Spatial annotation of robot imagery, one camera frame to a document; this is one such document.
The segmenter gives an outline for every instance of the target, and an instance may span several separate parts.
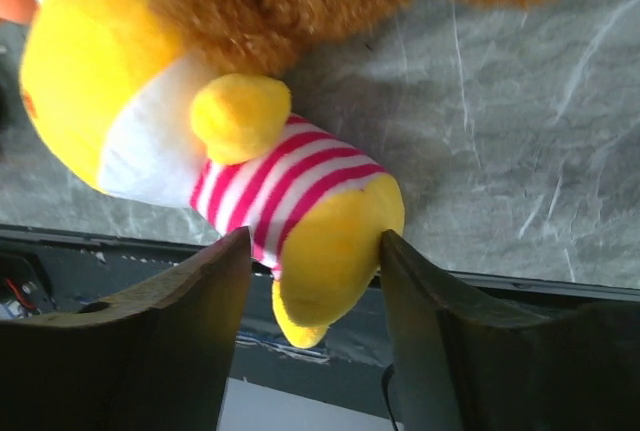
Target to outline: gray marble surface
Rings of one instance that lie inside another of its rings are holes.
[[[0,28],[9,86],[22,33]],[[298,113],[397,176],[406,237],[435,263],[640,288],[640,0],[528,13],[416,0],[375,33],[318,49],[286,80]],[[0,223],[217,237],[190,211],[91,191],[19,106],[0,147]]]

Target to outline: striped fabric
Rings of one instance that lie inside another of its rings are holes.
[[[249,226],[254,258],[279,270],[287,235],[318,202],[349,189],[364,189],[384,169],[357,149],[299,116],[264,156],[234,166],[207,162],[191,206],[226,234]]]

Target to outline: plush arm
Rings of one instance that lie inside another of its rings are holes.
[[[228,74],[211,81],[191,105],[191,126],[207,146],[209,159],[233,165],[272,149],[291,112],[281,81]]]

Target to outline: cable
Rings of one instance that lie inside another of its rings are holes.
[[[36,309],[36,306],[34,306],[33,304],[29,303],[24,296],[22,295],[22,293],[20,292],[20,290],[18,289],[18,287],[13,283],[13,281],[11,281],[9,278],[4,278],[5,283],[7,283],[7,286],[9,286],[9,288],[11,289],[11,291],[13,292],[14,296],[16,297],[16,299],[18,300],[18,302],[25,307],[26,309],[29,310],[34,310]]]
[[[391,401],[389,400],[389,383],[391,382],[391,378],[395,374],[396,369],[393,364],[387,366],[387,369],[382,373],[381,385],[382,385],[382,395],[384,396],[384,404],[387,406],[387,413],[389,414],[389,420],[391,421],[391,426],[393,426],[393,431],[399,431],[398,423],[396,422],[396,418],[393,416],[393,411],[391,410]]]

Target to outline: plush paw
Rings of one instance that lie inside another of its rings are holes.
[[[273,281],[272,287],[273,314],[276,321],[280,325],[285,337],[292,346],[300,349],[309,349],[317,345],[325,334],[327,334],[328,326],[318,326],[315,328],[305,328],[298,326],[289,318],[287,310],[284,307],[282,298],[280,297],[280,282]]]
[[[198,93],[191,125],[213,162],[232,165],[271,150],[290,111],[289,89],[281,81],[228,74]]]

